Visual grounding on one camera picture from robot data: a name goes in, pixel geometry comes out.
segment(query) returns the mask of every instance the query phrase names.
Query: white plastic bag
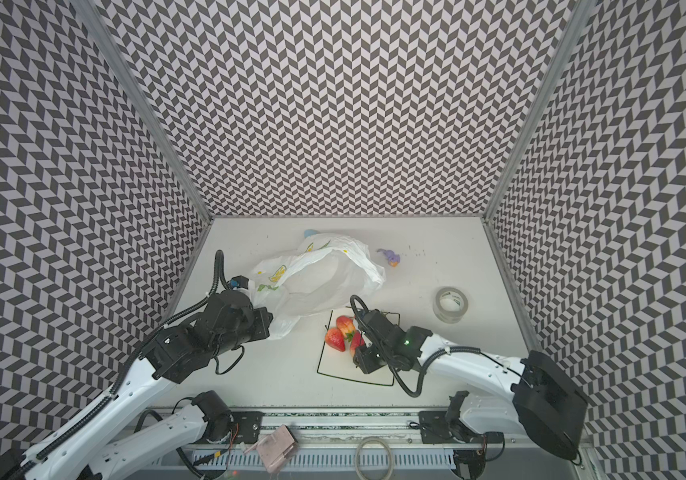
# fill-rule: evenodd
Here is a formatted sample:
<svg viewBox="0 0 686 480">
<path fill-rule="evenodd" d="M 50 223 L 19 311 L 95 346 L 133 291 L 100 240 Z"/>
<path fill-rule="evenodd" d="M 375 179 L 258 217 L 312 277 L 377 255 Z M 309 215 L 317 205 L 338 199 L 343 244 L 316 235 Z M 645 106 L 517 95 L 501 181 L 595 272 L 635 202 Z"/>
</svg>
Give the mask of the white plastic bag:
<svg viewBox="0 0 686 480">
<path fill-rule="evenodd" d="M 249 274 L 249 296 L 274 314 L 270 340 L 287 335 L 301 317 L 345 306 L 353 294 L 369 295 L 386 281 L 370 250 L 339 234 L 307 237 L 295 252 L 263 260 Z"/>
</svg>

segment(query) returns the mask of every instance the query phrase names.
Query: masking tape roll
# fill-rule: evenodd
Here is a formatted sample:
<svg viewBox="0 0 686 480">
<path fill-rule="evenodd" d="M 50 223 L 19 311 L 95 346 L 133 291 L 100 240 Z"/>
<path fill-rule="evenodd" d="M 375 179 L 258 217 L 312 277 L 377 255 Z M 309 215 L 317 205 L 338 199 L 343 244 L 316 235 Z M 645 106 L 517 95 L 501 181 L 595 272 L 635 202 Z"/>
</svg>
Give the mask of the masking tape roll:
<svg viewBox="0 0 686 480">
<path fill-rule="evenodd" d="M 444 323 L 458 323 L 468 313 L 468 299 L 457 288 L 444 286 L 436 292 L 434 313 Z"/>
</svg>

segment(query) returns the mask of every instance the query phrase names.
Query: red fruit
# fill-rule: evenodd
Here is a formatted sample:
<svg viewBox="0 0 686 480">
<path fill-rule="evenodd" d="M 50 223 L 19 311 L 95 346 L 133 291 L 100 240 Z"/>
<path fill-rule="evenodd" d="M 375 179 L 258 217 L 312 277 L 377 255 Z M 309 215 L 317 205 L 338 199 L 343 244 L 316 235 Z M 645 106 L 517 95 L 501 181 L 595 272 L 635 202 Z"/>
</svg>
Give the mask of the red fruit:
<svg viewBox="0 0 686 480">
<path fill-rule="evenodd" d="M 354 331 L 354 338 L 350 341 L 350 356 L 354 357 L 356 353 L 356 347 L 364 345 L 364 339 L 361 338 L 361 332 L 358 330 Z"/>
<path fill-rule="evenodd" d="M 346 340 L 350 341 L 352 338 L 354 338 L 356 327 L 354 326 L 353 320 L 347 316 L 338 316 L 338 319 L 335 321 L 335 323 L 338 324 L 338 329 L 343 333 Z"/>
<path fill-rule="evenodd" d="M 343 333 L 336 328 L 327 330 L 327 335 L 324 337 L 324 342 L 335 350 L 345 352 L 345 340 L 343 339 Z"/>
</svg>

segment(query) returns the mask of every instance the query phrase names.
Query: patterned wall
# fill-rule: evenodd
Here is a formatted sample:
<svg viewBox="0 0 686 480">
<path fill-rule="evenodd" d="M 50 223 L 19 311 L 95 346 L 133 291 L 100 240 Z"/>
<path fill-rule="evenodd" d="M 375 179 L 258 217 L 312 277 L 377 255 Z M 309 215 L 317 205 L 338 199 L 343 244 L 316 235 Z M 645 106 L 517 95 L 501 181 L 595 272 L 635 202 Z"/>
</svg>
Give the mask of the patterned wall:
<svg viewBox="0 0 686 480">
<path fill-rule="evenodd" d="M 201 230 L 64 0 L 0 2 L 0 451 L 107 387 Z"/>
<path fill-rule="evenodd" d="M 215 214 L 481 214 L 574 0 L 96 0 Z"/>
<path fill-rule="evenodd" d="M 686 478 L 686 2 L 603 0 L 494 218 L 612 478 Z"/>
</svg>

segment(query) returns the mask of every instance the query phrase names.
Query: white table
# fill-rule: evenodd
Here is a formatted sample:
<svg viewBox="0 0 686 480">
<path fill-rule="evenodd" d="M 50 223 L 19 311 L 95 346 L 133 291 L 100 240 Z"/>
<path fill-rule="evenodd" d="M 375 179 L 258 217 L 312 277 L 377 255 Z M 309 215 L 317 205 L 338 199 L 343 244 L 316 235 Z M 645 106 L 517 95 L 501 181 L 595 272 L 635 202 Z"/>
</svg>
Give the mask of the white table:
<svg viewBox="0 0 686 480">
<path fill-rule="evenodd" d="M 217 249 L 225 254 L 225 276 L 247 274 L 263 258 L 294 250 L 306 229 L 338 232 L 370 247 L 372 259 L 386 269 L 386 283 L 365 298 L 371 309 L 401 314 L 403 328 L 416 325 L 461 345 L 478 346 L 504 356 L 527 356 L 519 325 L 502 284 L 490 245 L 476 217 L 409 218 L 263 218 L 216 219 L 194 270 L 184 287 L 178 311 L 199 301 L 212 282 Z M 376 249 L 401 255 L 392 268 Z M 447 325 L 433 312 L 442 286 L 466 294 L 469 312 Z M 246 344 L 242 361 L 227 375 L 214 374 L 214 362 L 191 374 L 157 406 L 172 406 L 184 396 L 215 390 L 231 407 L 436 407 L 447 406 L 467 384 L 427 375 L 423 394 L 410 398 L 398 384 L 370 386 L 316 373 L 329 313 L 304 318 L 281 340 Z M 221 355 L 224 368 L 237 352 Z M 416 372 L 402 377 L 414 388 Z"/>
</svg>

